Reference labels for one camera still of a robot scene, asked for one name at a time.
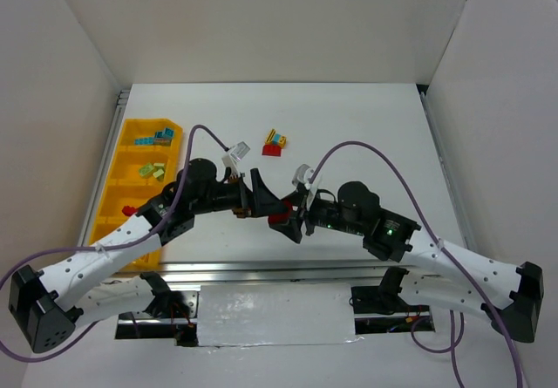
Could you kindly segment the white taped cover panel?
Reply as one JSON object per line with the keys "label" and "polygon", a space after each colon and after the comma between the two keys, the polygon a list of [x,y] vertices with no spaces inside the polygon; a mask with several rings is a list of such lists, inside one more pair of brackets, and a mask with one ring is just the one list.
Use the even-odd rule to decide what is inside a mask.
{"label": "white taped cover panel", "polygon": [[203,347],[347,344],[357,340],[347,283],[203,286]]}

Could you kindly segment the light green curved lego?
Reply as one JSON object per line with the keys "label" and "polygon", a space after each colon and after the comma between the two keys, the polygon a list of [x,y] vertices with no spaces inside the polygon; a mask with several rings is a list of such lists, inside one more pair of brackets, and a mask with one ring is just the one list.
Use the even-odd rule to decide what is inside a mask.
{"label": "light green curved lego", "polygon": [[138,171],[139,176],[141,178],[149,177],[153,173],[154,169],[155,169],[155,167],[154,167],[153,164],[147,163],[139,169],[139,171]]}

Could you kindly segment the red green blue lego stack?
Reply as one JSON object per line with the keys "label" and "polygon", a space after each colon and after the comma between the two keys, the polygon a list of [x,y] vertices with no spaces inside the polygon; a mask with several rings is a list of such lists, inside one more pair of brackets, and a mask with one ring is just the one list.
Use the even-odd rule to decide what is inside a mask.
{"label": "red green blue lego stack", "polygon": [[137,212],[137,209],[131,206],[124,206],[121,209],[121,212],[124,216],[132,216],[133,214],[135,214]]}

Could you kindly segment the yellow compartment bin tray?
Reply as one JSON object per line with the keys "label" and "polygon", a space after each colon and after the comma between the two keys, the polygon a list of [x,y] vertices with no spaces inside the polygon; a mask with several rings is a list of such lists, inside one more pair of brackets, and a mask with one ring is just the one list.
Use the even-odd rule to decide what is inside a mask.
{"label": "yellow compartment bin tray", "polygon": [[[134,145],[134,140],[138,138],[162,136],[161,131],[166,127],[174,129],[174,138],[170,146]],[[182,135],[182,128],[169,119],[124,121],[92,225],[90,244],[123,225],[130,217],[122,214],[121,209],[124,206],[139,208],[174,180],[179,165]],[[157,181],[153,174],[141,178],[139,169],[147,163],[155,162],[166,164],[164,180]]]}

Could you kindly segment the aluminium rail frame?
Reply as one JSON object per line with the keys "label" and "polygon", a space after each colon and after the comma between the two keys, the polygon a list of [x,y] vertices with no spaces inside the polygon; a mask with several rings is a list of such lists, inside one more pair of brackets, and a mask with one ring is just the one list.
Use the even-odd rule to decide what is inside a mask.
{"label": "aluminium rail frame", "polygon": [[[322,169],[330,191],[360,180],[382,205],[463,244],[460,217],[418,88],[413,84],[137,84],[119,95],[107,141],[113,155],[127,119],[169,119],[184,129],[203,125],[193,154],[213,161],[221,146],[250,147],[241,170],[258,168],[278,196],[291,191],[296,168]],[[262,156],[271,129],[287,137],[280,157]],[[200,215],[169,243],[162,268],[174,283],[317,280],[379,276],[386,268],[359,238],[318,229],[295,244],[263,219],[229,212]]]}

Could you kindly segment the red yellow blue lego stack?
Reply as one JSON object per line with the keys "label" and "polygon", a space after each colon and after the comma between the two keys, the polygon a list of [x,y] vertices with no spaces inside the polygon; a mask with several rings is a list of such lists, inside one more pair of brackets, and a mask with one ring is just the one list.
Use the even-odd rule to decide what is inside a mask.
{"label": "red yellow blue lego stack", "polygon": [[287,137],[271,129],[262,147],[262,156],[280,157],[287,145]]}

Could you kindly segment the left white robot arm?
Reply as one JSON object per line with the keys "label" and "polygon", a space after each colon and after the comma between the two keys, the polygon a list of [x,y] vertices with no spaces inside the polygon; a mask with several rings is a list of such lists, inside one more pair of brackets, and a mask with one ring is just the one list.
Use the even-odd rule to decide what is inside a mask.
{"label": "left white robot arm", "polygon": [[187,300],[156,272],[115,284],[103,281],[186,233],[198,214],[231,210],[239,217],[259,218],[287,213],[287,205],[269,191],[257,169],[250,172],[250,187],[242,178],[217,180],[216,175],[212,161],[192,160],[174,182],[94,247],[39,271],[29,265],[18,268],[10,279],[9,311],[31,350],[50,351],[77,327],[121,313],[188,318]]}

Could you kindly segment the blue square lego brick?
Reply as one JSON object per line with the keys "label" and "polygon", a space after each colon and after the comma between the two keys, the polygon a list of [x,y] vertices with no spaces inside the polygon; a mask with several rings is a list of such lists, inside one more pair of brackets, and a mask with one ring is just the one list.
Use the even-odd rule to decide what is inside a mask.
{"label": "blue square lego brick", "polygon": [[166,140],[172,140],[174,138],[174,129],[166,127],[162,131],[162,137]]}

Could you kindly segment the blue round lego brick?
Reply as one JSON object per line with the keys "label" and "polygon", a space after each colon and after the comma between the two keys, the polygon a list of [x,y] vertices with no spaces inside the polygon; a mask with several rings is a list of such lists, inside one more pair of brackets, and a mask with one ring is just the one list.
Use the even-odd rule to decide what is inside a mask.
{"label": "blue round lego brick", "polygon": [[156,135],[153,137],[153,143],[156,146],[170,146],[172,143],[172,139],[167,136]]}

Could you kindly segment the red round lego stack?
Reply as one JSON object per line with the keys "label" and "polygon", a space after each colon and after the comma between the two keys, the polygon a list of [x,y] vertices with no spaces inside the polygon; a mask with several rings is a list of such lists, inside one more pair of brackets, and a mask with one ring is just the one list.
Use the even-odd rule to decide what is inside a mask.
{"label": "red round lego stack", "polygon": [[292,204],[289,201],[282,201],[284,209],[281,213],[272,214],[268,217],[268,224],[270,226],[284,225],[289,221],[290,212],[292,211]]}

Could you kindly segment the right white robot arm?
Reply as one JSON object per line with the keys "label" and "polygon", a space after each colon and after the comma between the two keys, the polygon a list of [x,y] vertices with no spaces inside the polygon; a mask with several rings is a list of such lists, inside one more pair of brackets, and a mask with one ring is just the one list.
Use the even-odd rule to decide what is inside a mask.
{"label": "right white robot arm", "polygon": [[432,237],[414,220],[382,208],[362,182],[343,184],[331,201],[299,187],[268,223],[293,242],[316,228],[362,237],[368,253],[393,263],[377,290],[383,312],[435,306],[484,319],[514,341],[535,340],[544,296],[541,267],[498,262]]}

